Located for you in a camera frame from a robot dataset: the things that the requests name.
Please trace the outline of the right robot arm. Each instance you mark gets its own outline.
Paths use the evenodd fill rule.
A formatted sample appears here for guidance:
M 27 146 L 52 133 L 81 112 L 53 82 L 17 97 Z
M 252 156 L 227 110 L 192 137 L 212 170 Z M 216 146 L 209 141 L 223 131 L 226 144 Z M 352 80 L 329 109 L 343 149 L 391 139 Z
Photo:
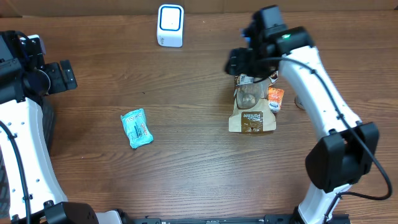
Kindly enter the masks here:
M 319 51 L 304 27 L 288 28 L 279 7 L 255 12 L 243 30 L 246 48 L 233 49 L 225 72 L 251 77 L 254 83 L 284 77 L 307 112 L 317 144 L 305 160 L 310 186 L 304 200 L 290 215 L 266 215 L 265 223 L 348 223 L 347 215 L 333 210 L 351 187 L 366 175 L 375 158 L 379 131 L 363 123 L 339 94 L 328 76 Z

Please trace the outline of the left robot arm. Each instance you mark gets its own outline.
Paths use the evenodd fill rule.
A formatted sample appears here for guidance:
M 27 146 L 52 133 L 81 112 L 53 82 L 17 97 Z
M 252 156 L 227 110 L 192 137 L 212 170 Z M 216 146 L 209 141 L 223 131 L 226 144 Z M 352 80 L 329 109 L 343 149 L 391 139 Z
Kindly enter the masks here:
M 45 63 L 39 35 L 1 32 L 1 210 L 11 223 L 127 223 L 120 210 L 69 202 L 48 146 L 55 116 L 45 96 L 77 88 L 69 60 Z

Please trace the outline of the beige snack pouch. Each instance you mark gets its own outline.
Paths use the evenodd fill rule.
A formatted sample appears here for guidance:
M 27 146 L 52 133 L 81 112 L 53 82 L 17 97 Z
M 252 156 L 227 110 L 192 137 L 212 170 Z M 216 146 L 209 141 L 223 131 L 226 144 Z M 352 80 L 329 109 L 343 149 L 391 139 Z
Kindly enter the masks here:
M 231 133 L 260 134 L 276 130 L 276 118 L 269 106 L 269 87 L 278 79 L 274 72 L 268 78 L 245 74 L 234 78 L 234 108 L 229 117 Z

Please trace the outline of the orange tissue pack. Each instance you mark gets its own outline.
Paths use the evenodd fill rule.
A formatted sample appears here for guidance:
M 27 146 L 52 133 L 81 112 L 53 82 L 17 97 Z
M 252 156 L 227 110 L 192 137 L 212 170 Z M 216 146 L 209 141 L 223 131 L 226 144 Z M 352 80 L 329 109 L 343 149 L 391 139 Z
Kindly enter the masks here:
M 283 89 L 269 87 L 268 91 L 269 108 L 273 113 L 278 113 L 280 111 L 283 97 L 284 97 Z

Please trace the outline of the mint green wipes pack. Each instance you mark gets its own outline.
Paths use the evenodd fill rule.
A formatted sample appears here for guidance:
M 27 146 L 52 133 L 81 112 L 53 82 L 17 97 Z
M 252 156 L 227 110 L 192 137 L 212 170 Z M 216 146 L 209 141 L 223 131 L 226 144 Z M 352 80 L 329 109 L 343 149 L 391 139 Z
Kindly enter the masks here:
M 133 149 L 150 144 L 154 140 L 153 135 L 147 127 L 146 114 L 143 108 L 122 115 L 121 122 L 130 146 Z

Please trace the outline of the green lid jar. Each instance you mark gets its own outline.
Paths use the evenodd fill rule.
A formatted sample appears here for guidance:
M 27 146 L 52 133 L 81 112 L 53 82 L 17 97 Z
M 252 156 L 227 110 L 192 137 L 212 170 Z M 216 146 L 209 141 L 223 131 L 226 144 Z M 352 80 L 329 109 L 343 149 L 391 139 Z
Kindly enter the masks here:
M 301 101 L 301 99 L 299 98 L 298 95 L 295 96 L 295 104 L 301 110 L 305 110 L 304 105 L 302 104 L 302 101 Z

